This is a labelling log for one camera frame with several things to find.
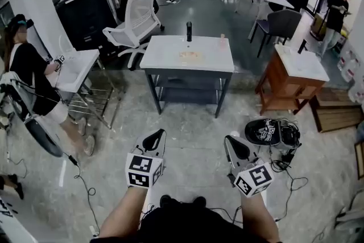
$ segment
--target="cable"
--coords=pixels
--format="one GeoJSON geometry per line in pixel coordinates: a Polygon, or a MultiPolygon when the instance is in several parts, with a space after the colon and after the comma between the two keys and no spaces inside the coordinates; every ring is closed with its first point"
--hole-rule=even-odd
{"type": "Polygon", "coordinates": [[[63,152],[63,154],[65,154],[68,157],[68,159],[72,162],[72,164],[74,164],[78,168],[78,174],[75,175],[73,178],[74,179],[80,178],[82,180],[82,182],[84,183],[84,186],[85,186],[85,189],[86,189],[86,192],[87,192],[87,201],[89,203],[89,207],[90,207],[90,210],[92,212],[92,215],[93,215],[93,218],[95,220],[96,227],[97,227],[97,234],[95,234],[94,237],[97,237],[100,234],[100,226],[98,225],[96,215],[95,215],[95,211],[93,210],[93,208],[91,206],[91,202],[90,202],[90,196],[94,196],[96,194],[96,189],[94,187],[90,187],[90,188],[87,187],[87,184],[86,184],[84,178],[81,176],[81,168],[80,168],[80,166],[78,166],[78,163],[75,160],[75,158],[72,157],[71,155],[68,155],[65,152],[63,152]]]}
{"type": "Polygon", "coordinates": [[[28,174],[28,168],[27,168],[27,165],[25,164],[25,160],[24,160],[24,158],[22,158],[18,163],[16,163],[16,162],[14,162],[13,160],[11,160],[11,158],[9,157],[9,161],[11,162],[11,163],[13,163],[14,165],[19,165],[21,162],[23,162],[23,164],[24,164],[24,167],[25,167],[25,174],[23,175],[23,176],[20,176],[19,175],[19,177],[20,178],[25,178],[25,177],[27,177],[27,174],[28,174]]]}
{"type": "Polygon", "coordinates": [[[227,211],[226,209],[223,209],[223,208],[209,208],[209,209],[211,209],[211,210],[214,210],[214,209],[222,210],[222,211],[224,211],[224,212],[227,214],[227,216],[229,217],[229,219],[232,221],[232,223],[233,223],[233,224],[234,224],[235,222],[237,222],[237,223],[239,223],[239,224],[243,224],[243,222],[240,222],[240,221],[236,221],[236,220],[235,220],[235,219],[236,219],[236,216],[237,216],[237,213],[238,213],[238,211],[239,211],[239,209],[241,209],[241,206],[239,206],[239,207],[237,207],[237,208],[236,208],[236,210],[235,210],[235,214],[234,214],[234,218],[233,218],[233,219],[230,217],[230,215],[229,215],[229,213],[228,213],[228,211],[227,211]]]}
{"type": "Polygon", "coordinates": [[[293,178],[291,176],[291,174],[289,174],[287,168],[291,167],[290,163],[286,163],[282,160],[272,160],[272,150],[271,150],[271,145],[269,145],[269,155],[270,155],[270,160],[271,160],[271,168],[275,173],[281,173],[283,171],[287,172],[287,175],[289,176],[289,178],[291,178],[291,185],[289,187],[289,196],[288,199],[286,201],[286,207],[284,209],[284,215],[283,217],[276,219],[276,222],[279,222],[280,220],[284,219],[287,216],[287,212],[288,212],[288,202],[292,196],[293,191],[297,191],[300,190],[301,188],[303,188],[304,186],[306,186],[308,184],[308,178],[307,177],[298,177],[298,178],[293,178]],[[295,181],[300,180],[300,179],[305,179],[305,183],[303,185],[301,185],[300,187],[294,188],[293,184],[295,181]]]}

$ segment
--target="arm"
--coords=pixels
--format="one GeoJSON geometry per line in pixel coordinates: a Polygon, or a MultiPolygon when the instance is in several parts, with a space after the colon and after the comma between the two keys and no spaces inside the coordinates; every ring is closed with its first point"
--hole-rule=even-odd
{"type": "Polygon", "coordinates": [[[99,237],[127,237],[135,233],[138,230],[147,192],[145,188],[128,188],[116,209],[103,223],[99,237]]]}
{"type": "Polygon", "coordinates": [[[47,67],[44,70],[44,75],[49,75],[53,73],[55,70],[57,70],[58,66],[59,65],[57,63],[52,63],[47,65],[47,67]]]}
{"type": "Polygon", "coordinates": [[[241,210],[244,228],[267,240],[269,243],[279,242],[279,233],[274,219],[269,214],[260,194],[246,198],[241,196],[241,210]]]}

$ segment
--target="black t-shirt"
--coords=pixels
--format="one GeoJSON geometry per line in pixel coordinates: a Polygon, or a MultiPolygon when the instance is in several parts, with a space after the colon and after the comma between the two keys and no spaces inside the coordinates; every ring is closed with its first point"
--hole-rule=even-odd
{"type": "Polygon", "coordinates": [[[99,238],[90,243],[122,242],[244,242],[267,243],[224,220],[218,213],[193,204],[157,208],[143,220],[137,234],[128,238],[99,238]]]}
{"type": "MultiPolygon", "coordinates": [[[[329,7],[331,7],[331,5],[338,7],[343,6],[347,10],[349,9],[348,2],[344,0],[329,0],[328,5],[329,7]]],[[[342,25],[344,23],[344,15],[345,14],[340,13],[339,9],[330,9],[326,26],[337,32],[341,32],[342,25]]]]}
{"type": "Polygon", "coordinates": [[[44,75],[46,67],[47,62],[38,54],[34,46],[29,43],[21,44],[16,49],[10,66],[10,71],[18,74],[19,78],[29,86],[32,86],[34,73],[35,93],[46,97],[37,96],[34,103],[33,112],[41,116],[48,114],[60,101],[60,96],[44,75]]]}

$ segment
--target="shoe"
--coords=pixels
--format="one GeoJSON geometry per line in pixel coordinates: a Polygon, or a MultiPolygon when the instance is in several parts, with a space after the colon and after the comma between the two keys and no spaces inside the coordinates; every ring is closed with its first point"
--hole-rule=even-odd
{"type": "Polygon", "coordinates": [[[18,176],[16,174],[11,174],[7,176],[10,181],[14,184],[18,184],[18,176]]]}
{"type": "Polygon", "coordinates": [[[169,195],[162,195],[159,200],[159,206],[163,208],[168,202],[171,200],[171,197],[169,195]]]}
{"type": "Polygon", "coordinates": [[[203,196],[195,198],[192,203],[200,208],[206,208],[206,198],[203,196]]]}
{"type": "Polygon", "coordinates": [[[93,136],[88,136],[86,139],[86,149],[85,154],[87,156],[91,156],[93,154],[93,150],[95,149],[95,138],[93,136]]]}
{"type": "Polygon", "coordinates": [[[24,193],[23,193],[22,184],[20,182],[16,184],[15,191],[18,193],[20,199],[23,200],[24,199],[24,193]]]}
{"type": "Polygon", "coordinates": [[[81,136],[85,135],[85,130],[86,130],[86,119],[85,118],[81,118],[78,122],[78,132],[80,133],[81,136]]]}

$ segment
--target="table shelf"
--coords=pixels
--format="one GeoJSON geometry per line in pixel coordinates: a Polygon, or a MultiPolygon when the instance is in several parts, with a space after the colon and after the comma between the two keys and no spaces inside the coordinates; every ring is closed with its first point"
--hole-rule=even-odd
{"type": "Polygon", "coordinates": [[[183,102],[189,104],[217,104],[217,90],[196,90],[186,88],[163,88],[160,90],[159,101],[183,102]]]}
{"type": "Polygon", "coordinates": [[[201,90],[222,90],[224,81],[208,77],[168,77],[158,75],[155,77],[154,84],[156,87],[163,88],[184,88],[184,89],[201,89],[201,90]]]}

